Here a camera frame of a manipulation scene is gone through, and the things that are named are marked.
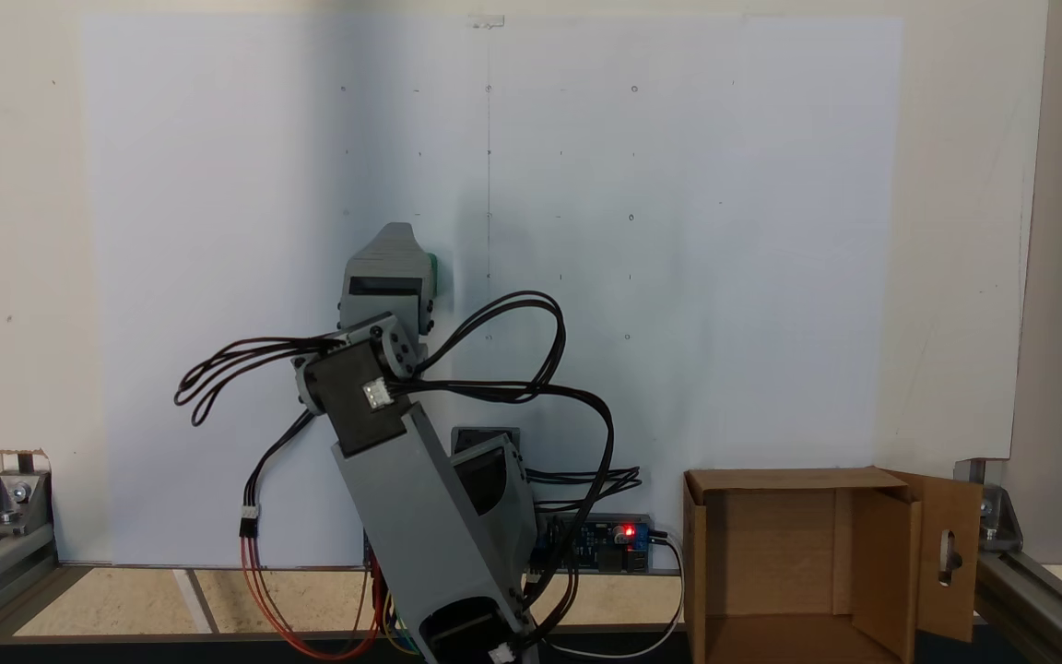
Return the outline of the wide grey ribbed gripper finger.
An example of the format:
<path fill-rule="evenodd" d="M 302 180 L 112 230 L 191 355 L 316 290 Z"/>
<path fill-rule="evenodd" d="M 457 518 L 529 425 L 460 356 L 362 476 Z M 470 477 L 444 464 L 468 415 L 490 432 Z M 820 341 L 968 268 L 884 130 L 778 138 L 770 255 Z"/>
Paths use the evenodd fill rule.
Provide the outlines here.
<path fill-rule="evenodd" d="M 428 278 L 429 253 L 416 239 L 412 224 L 386 224 L 371 242 L 347 262 L 347 278 Z"/>

